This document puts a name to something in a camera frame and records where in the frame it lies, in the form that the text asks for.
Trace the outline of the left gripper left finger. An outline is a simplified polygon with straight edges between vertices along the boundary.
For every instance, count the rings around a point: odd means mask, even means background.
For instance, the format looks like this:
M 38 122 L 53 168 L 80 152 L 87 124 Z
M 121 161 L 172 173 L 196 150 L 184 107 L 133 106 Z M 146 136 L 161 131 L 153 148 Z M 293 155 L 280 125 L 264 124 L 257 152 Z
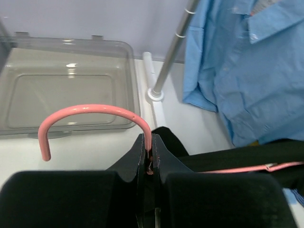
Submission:
M 20 171 L 0 192 L 3 228 L 141 228 L 144 136 L 104 171 Z

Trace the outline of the black shirt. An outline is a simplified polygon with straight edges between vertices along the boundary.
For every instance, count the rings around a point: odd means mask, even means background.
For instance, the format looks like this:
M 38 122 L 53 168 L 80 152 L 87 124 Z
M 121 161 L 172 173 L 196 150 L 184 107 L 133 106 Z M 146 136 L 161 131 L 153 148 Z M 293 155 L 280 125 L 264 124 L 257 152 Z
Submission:
M 217 171 L 267 164 L 300 162 L 271 172 L 271 175 L 284 188 L 304 193 L 304 143 L 302 141 L 281 139 L 264 145 L 246 146 L 230 150 L 189 155 L 178 137 L 167 127 L 152 131 L 161 137 L 166 148 L 184 165 L 195 172 Z

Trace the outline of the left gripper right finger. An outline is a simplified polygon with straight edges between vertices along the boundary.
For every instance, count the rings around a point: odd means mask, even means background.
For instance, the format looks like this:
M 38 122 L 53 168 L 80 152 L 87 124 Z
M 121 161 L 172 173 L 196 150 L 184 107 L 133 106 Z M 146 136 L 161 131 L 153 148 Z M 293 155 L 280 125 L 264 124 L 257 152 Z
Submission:
M 155 216 L 159 228 L 295 228 L 271 172 L 296 162 L 195 172 L 152 137 Z

